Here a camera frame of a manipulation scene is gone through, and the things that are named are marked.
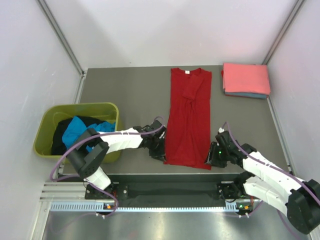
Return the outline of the right aluminium corner post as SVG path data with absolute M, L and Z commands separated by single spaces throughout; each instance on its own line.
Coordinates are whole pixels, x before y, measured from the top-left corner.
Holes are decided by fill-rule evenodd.
M 272 42 L 265 58 L 262 61 L 263 65 L 267 65 L 272 57 L 275 55 L 276 50 L 279 48 L 281 42 L 283 41 L 285 35 L 287 34 L 288 30 L 290 29 L 290 27 L 292 26 L 292 24 L 294 23 L 295 19 L 297 18 L 297 16 L 299 15 L 300 11 L 302 10 L 303 6 L 305 5 L 305 3 L 307 2 L 307 0 L 295 0 L 294 1 L 294 5 L 292 7 L 292 9 L 290 10 L 288 16 L 286 17 L 282 27 L 280 28 L 278 34 L 276 35 L 274 41 Z

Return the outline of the folded pink t shirt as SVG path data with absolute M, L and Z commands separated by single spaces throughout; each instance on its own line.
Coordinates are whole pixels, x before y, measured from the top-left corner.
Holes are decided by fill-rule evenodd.
M 257 93 L 270 95 L 270 80 L 266 65 L 225 62 L 222 66 L 222 89 L 228 93 Z

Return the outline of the left aluminium corner post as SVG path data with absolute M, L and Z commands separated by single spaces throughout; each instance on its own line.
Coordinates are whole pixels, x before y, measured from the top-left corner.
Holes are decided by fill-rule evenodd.
M 85 74 L 85 71 L 81 67 L 74 51 L 72 50 L 67 38 L 65 37 L 62 29 L 60 28 L 54 14 L 52 13 L 49 5 L 45 0 L 36 0 L 36 3 L 42 10 L 44 16 L 46 17 L 47 21 L 49 22 L 51 28 L 53 29 L 56 37 L 58 38 L 60 44 L 62 45 L 63 49 L 65 50 L 67 56 L 71 60 L 73 66 L 75 67 L 76 71 L 82 77 Z

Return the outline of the cyan t shirt in bin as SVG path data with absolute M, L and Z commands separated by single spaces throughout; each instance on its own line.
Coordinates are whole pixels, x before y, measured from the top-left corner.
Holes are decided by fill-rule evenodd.
M 89 128 L 94 129 L 96 132 L 114 132 L 116 130 L 116 123 L 103 121 L 94 117 L 74 116 L 70 123 L 67 124 L 67 128 L 61 137 L 66 149 L 68 150 Z

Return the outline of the green plastic bin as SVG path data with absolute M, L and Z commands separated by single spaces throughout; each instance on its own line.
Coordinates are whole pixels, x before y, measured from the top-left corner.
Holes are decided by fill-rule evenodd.
M 61 155 L 52 155 L 53 137 L 58 123 L 74 116 L 93 117 L 109 123 L 115 123 L 117 131 L 123 130 L 118 107 L 111 102 L 63 104 L 49 108 L 40 122 L 33 150 L 41 158 L 57 162 Z

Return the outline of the aluminium corner post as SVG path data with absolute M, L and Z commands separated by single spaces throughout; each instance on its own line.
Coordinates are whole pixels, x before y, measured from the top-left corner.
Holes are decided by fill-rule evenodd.
M 286 17 L 282 27 L 280 28 L 278 34 L 276 35 L 274 41 L 272 42 L 265 58 L 262 61 L 263 65 L 267 65 L 272 57 L 275 55 L 276 50 L 279 48 L 281 42 L 283 41 L 285 35 L 287 34 L 288 30 L 290 29 L 290 27 L 292 26 L 292 24 L 294 23 L 295 19 L 297 18 L 297 16 L 299 15 L 300 11 L 302 10 L 303 6 L 305 5 L 305 3 L 307 2 L 307 0 L 295 0 L 294 1 L 294 5 L 292 7 L 292 9 L 290 10 L 288 16 Z
M 58 38 L 60 44 L 62 45 L 63 49 L 65 50 L 67 56 L 71 60 L 73 66 L 75 67 L 76 71 L 82 77 L 85 74 L 85 71 L 81 67 L 74 51 L 72 50 L 67 38 L 65 37 L 62 29 L 60 28 L 54 14 L 52 13 L 49 5 L 45 0 L 36 0 L 36 3 L 42 10 L 44 16 L 46 17 L 47 21 L 49 22 L 51 28 L 53 29 L 56 37 Z

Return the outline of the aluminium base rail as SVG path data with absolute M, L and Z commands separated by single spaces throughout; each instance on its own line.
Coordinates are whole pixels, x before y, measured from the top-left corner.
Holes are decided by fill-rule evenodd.
M 112 183 L 232 183 L 239 174 L 194 173 L 194 174 L 111 174 Z M 53 211 L 82 212 L 251 212 L 257 197 L 217 199 L 207 195 L 152 195 L 118 200 L 105 190 L 67 176 L 59 182 L 47 182 L 40 194 L 40 200 L 49 202 Z

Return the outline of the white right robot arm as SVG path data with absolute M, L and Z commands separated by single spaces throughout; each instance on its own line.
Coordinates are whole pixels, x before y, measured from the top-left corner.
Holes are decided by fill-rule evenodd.
M 229 131 L 218 130 L 205 163 L 219 168 L 228 163 L 241 167 L 244 171 L 233 181 L 234 194 L 262 200 L 286 215 L 300 233 L 308 235 L 319 227 L 320 184 L 291 175 L 247 143 L 239 145 Z

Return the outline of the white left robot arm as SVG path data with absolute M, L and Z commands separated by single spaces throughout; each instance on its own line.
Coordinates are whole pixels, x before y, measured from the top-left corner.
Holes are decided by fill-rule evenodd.
M 102 170 L 106 155 L 126 149 L 148 149 L 153 159 L 164 161 L 166 127 L 157 119 L 144 127 L 127 130 L 97 132 L 93 128 L 85 132 L 66 151 L 66 158 L 81 179 L 93 185 L 102 198 L 109 198 L 114 191 L 110 178 Z

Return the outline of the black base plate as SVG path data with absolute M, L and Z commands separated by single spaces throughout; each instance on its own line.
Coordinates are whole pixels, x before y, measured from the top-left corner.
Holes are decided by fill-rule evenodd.
M 246 197 L 233 183 L 221 182 L 118 182 L 105 191 L 121 201 L 139 196 L 205 195 L 224 200 Z

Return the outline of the black t shirt in bin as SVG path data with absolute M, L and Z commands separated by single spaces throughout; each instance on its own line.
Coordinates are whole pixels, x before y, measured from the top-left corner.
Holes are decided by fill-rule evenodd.
M 62 142 L 62 135 L 72 118 L 73 117 L 62 120 L 58 123 L 52 138 L 51 155 L 63 155 L 67 151 L 67 148 Z

